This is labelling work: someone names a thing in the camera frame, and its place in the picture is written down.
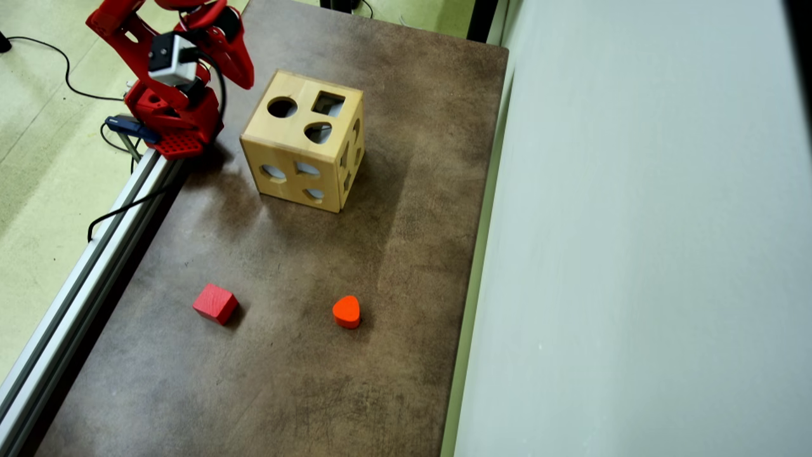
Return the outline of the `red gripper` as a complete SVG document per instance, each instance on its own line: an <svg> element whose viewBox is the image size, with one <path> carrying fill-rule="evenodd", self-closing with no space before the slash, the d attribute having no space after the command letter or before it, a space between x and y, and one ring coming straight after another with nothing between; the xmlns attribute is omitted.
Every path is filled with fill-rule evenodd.
<svg viewBox="0 0 812 457"><path fill-rule="evenodd" d="M254 67L244 42L240 12L227 1L192 1L180 6L180 29L190 30L192 43L219 48L224 75L242 89L254 86Z"/></svg>

